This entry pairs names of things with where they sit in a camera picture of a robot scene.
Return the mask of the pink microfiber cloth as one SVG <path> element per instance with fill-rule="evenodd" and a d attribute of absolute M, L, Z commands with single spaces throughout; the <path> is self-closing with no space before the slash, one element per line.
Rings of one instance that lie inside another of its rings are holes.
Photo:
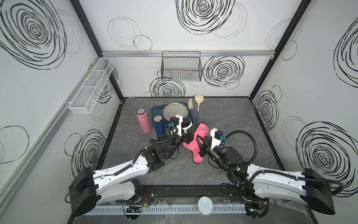
<path fill-rule="evenodd" d="M 198 125 L 199 125 L 198 129 L 194 135 L 195 139 L 193 141 L 185 141 L 182 143 L 184 148 L 188 149 L 189 151 L 191 151 L 193 153 L 193 161 L 195 163 L 201 163 L 203 161 L 203 158 L 201 158 L 199 155 L 200 149 L 197 144 L 196 137 L 197 137 L 197 135 L 200 135 L 202 137 L 209 135 L 209 128 L 205 124 L 199 123 Z"/>

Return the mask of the white thermos black lid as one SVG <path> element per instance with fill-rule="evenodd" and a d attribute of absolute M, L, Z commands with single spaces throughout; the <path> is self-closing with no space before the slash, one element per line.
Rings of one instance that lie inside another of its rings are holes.
<path fill-rule="evenodd" d="M 192 121 L 188 117 L 184 117 L 181 123 L 182 133 L 187 133 L 188 129 L 193 126 Z"/>

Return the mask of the blue thermos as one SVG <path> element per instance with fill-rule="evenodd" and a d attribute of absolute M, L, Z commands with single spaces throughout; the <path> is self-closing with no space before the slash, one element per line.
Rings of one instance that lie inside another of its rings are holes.
<path fill-rule="evenodd" d="M 153 126 L 158 139 L 166 133 L 164 119 L 162 116 L 157 115 L 153 118 Z"/>

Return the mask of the pink thermos steel lid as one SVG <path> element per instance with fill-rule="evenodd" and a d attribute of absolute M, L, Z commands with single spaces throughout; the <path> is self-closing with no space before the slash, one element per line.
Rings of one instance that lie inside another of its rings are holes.
<path fill-rule="evenodd" d="M 145 108 L 138 108 L 136 110 L 136 116 L 142 128 L 144 134 L 149 134 L 152 131 L 152 126 L 147 115 Z"/>

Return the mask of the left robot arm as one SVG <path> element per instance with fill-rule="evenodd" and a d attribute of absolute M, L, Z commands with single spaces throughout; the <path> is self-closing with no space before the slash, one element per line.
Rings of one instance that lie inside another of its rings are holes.
<path fill-rule="evenodd" d="M 150 139 L 151 145 L 138 151 L 133 160 L 102 170 L 82 169 L 69 186 L 71 215 L 79 217 L 109 201 L 138 200 L 143 190 L 136 177 L 163 167 L 180 145 L 195 139 L 197 128 L 192 125 L 183 131 L 180 126 L 170 126 L 169 135 Z"/>

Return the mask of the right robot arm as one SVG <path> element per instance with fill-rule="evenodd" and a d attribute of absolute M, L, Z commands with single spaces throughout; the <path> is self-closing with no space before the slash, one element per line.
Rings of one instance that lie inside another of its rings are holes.
<path fill-rule="evenodd" d="M 243 161 L 233 147 L 223 152 L 225 140 L 234 134 L 244 134 L 252 141 L 254 153 L 248 161 Z M 226 172 L 228 180 L 243 195 L 249 195 L 255 200 L 276 198 L 295 201 L 322 214 L 335 214 L 333 196 L 344 190 L 342 182 L 325 179 L 312 169 L 288 172 L 253 164 L 258 146 L 248 132 L 236 130 L 224 136 L 222 131 L 214 129 L 210 135 L 195 134 L 193 142 L 199 147 L 199 155 L 209 156 L 219 169 Z"/>

